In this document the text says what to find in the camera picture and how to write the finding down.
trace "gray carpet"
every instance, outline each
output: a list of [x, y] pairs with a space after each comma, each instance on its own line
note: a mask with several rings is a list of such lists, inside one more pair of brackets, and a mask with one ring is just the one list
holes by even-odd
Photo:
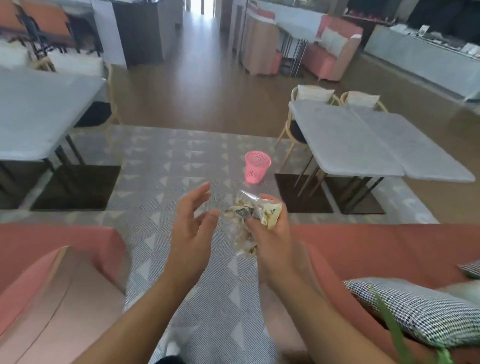
[[[178, 199], [205, 181], [212, 184], [211, 199], [203, 210], [229, 207], [239, 189], [279, 196], [274, 172], [289, 146], [283, 140], [247, 135], [208, 133], [162, 128], [115, 127], [114, 153], [102, 133], [72, 133], [87, 164], [119, 164], [122, 170], [103, 212], [30, 212], [28, 208], [50, 178], [50, 172], [33, 189], [20, 209], [1, 211], [0, 222], [103, 225], [116, 228], [132, 255], [127, 288], [128, 309], [162, 273], [169, 251], [172, 222]], [[272, 157], [264, 180], [244, 180], [244, 155], [261, 150]], [[283, 173], [299, 173], [310, 152], [297, 147]], [[428, 209], [401, 179], [385, 179], [375, 190], [386, 215], [344, 216], [291, 214], [294, 223], [437, 223]], [[275, 345], [264, 327], [255, 259], [236, 257], [220, 221], [212, 241], [207, 270], [174, 315], [168, 329], [179, 342], [187, 363], [272, 363]], [[161, 340], [151, 362], [163, 356]]]

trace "black and white patterned pillow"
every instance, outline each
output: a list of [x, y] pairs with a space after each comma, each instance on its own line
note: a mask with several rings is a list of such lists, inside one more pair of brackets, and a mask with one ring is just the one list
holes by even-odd
[[469, 301], [399, 279], [361, 278], [343, 283], [362, 305], [379, 314], [376, 291], [402, 330], [427, 345], [480, 344], [480, 307]]
[[480, 260], [472, 263], [459, 264], [458, 267], [467, 277], [480, 279]]

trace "snack packet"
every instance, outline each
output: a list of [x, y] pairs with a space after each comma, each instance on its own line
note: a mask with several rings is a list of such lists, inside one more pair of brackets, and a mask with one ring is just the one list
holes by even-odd
[[247, 228], [245, 219], [257, 218], [267, 227], [273, 229], [282, 211], [282, 204], [262, 199], [254, 194], [240, 190], [235, 205], [225, 210], [225, 232], [236, 255], [257, 255], [257, 242]]

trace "pink plastic basket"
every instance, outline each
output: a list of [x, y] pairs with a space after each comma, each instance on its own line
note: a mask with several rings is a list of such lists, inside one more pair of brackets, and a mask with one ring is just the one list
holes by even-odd
[[260, 183], [272, 160], [268, 154], [253, 150], [245, 154], [245, 180], [249, 183]]

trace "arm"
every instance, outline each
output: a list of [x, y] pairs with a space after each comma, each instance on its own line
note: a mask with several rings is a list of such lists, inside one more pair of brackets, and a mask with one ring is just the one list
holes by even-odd
[[302, 280], [292, 260], [285, 205], [274, 229], [267, 230], [255, 219], [247, 224], [258, 242], [258, 268], [285, 306], [315, 363], [394, 363]]
[[210, 259], [218, 212], [193, 217], [193, 212], [210, 198], [209, 189], [207, 182], [182, 197], [164, 272], [74, 364], [148, 363], [170, 319]]

